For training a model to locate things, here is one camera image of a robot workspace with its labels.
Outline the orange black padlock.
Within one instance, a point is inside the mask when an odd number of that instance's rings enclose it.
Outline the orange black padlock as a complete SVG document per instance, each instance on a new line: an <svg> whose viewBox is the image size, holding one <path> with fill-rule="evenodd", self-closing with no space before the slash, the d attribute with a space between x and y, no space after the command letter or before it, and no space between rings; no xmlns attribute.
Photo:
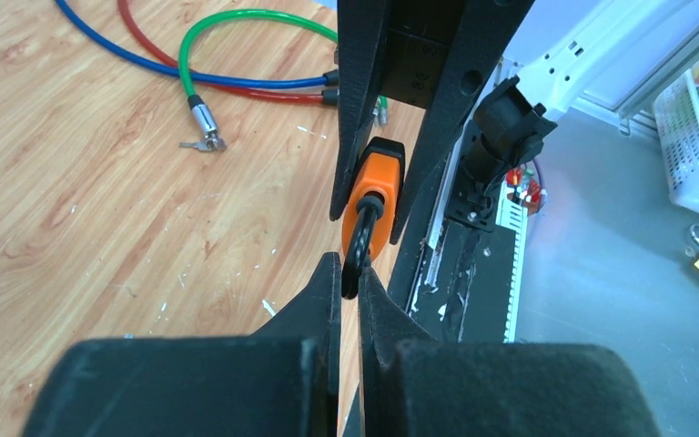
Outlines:
<svg viewBox="0 0 699 437"><path fill-rule="evenodd" d="M342 221L341 295L353 300L362 271L390 243L390 235L405 174L405 147L374 137L356 166Z"/></svg>

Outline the green cable lock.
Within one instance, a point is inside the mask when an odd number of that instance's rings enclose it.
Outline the green cable lock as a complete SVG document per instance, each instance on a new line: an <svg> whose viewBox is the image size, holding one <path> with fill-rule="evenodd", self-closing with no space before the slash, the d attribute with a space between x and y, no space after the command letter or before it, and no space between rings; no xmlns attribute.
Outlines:
<svg viewBox="0 0 699 437"><path fill-rule="evenodd" d="M201 114L206 137L218 135L196 84L274 103L338 104L339 74L318 73L327 44L311 54L311 40L338 43L338 32L308 18L270 9L233 9L191 26L177 52L177 77L189 108Z"/></svg>

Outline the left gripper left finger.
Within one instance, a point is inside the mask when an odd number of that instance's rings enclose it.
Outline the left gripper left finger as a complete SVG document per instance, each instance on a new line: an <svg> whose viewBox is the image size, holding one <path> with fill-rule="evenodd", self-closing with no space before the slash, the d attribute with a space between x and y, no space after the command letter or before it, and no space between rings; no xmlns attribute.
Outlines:
<svg viewBox="0 0 699 437"><path fill-rule="evenodd" d="M106 338L70 347L25 436L332 436L338 426L340 262L248 335Z"/></svg>

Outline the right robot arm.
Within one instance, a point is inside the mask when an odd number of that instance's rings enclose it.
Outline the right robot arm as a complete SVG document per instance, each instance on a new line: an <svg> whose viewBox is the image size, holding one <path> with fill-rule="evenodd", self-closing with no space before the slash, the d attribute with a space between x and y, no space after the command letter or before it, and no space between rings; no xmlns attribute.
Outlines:
<svg viewBox="0 0 699 437"><path fill-rule="evenodd" d="M644 86L699 27L699 1L340 1L342 242L488 229L505 174L602 76Z"/></svg>

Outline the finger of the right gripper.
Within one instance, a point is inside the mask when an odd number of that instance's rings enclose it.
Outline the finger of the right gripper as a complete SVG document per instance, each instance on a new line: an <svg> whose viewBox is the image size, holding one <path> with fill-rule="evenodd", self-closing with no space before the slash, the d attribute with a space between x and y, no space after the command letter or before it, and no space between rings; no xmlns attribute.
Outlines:
<svg viewBox="0 0 699 437"><path fill-rule="evenodd" d="M348 205L355 167L369 138L389 17L388 1L338 2L339 149L329 207L332 221Z"/></svg>
<svg viewBox="0 0 699 437"><path fill-rule="evenodd" d="M390 235L397 243L415 198L461 134L530 1L394 1L390 98L424 109Z"/></svg>

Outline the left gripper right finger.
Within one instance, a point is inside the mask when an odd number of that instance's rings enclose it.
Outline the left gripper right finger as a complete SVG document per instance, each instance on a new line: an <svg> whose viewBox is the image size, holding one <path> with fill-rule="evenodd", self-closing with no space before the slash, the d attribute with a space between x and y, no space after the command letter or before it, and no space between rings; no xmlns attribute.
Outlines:
<svg viewBox="0 0 699 437"><path fill-rule="evenodd" d="M358 282L360 413L366 436L656 436L633 373L607 348L434 340Z"/></svg>

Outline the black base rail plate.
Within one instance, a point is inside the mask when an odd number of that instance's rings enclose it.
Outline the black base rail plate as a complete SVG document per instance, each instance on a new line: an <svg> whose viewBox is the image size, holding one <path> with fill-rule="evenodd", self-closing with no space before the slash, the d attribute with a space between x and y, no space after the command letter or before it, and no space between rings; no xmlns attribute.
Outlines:
<svg viewBox="0 0 699 437"><path fill-rule="evenodd" d="M527 227L524 207L504 194L505 176L516 165L518 117L479 110L451 153L444 180L451 193L434 212L435 243L403 250L410 279L384 287L390 299L434 340L510 343L515 338ZM347 433L363 434L360 385Z"/></svg>

